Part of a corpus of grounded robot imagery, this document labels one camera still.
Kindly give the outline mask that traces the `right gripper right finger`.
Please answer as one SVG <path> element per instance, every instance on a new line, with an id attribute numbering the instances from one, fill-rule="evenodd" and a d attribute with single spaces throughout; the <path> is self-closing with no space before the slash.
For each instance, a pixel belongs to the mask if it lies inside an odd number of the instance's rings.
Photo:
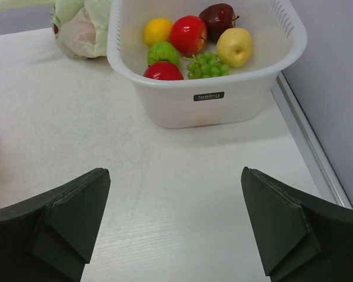
<path id="1" fill-rule="evenodd" d="M 271 281 L 353 281 L 353 210 L 248 167 L 241 186 Z"/>

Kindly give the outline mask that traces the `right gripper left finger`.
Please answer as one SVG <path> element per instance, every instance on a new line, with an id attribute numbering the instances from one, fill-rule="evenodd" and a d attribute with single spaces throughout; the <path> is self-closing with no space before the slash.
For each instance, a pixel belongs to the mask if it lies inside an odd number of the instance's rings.
<path id="1" fill-rule="evenodd" d="M 80 281 L 95 247 L 111 180 L 96 168 L 0 209 L 0 281 Z"/>

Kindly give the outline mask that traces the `green grape bunch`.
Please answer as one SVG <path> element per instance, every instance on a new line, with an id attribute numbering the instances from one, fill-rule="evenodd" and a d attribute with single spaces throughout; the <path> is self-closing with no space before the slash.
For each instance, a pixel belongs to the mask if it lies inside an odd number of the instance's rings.
<path id="1" fill-rule="evenodd" d="M 231 68 L 218 59 L 217 54 L 205 51 L 191 57 L 183 57 L 188 61 L 188 79 L 217 78 L 230 75 Z"/>

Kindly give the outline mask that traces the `yellow pear fruit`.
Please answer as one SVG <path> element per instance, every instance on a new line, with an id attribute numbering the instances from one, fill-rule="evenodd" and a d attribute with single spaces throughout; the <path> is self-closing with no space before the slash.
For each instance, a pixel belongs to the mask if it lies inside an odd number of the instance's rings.
<path id="1" fill-rule="evenodd" d="M 252 36 L 244 28 L 229 28 L 219 37 L 216 51 L 219 60 L 224 64 L 234 68 L 241 67 L 252 55 Z"/>

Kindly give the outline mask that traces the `green fruit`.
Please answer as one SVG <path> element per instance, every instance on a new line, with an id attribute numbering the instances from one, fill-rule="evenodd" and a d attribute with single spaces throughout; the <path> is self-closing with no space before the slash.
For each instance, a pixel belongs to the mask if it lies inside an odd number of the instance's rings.
<path id="1" fill-rule="evenodd" d="M 155 43 L 148 51 L 146 59 L 148 66 L 160 61 L 180 66 L 179 52 L 171 43 L 165 41 Z"/>

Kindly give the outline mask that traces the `bright red apple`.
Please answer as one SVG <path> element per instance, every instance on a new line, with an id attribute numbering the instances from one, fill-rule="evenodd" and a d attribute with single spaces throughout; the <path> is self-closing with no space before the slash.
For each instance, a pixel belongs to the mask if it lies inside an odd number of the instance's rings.
<path id="1" fill-rule="evenodd" d="M 184 16 L 173 24 L 169 40 L 181 54 L 197 55 L 204 49 L 207 41 L 206 24 L 198 16 Z"/>

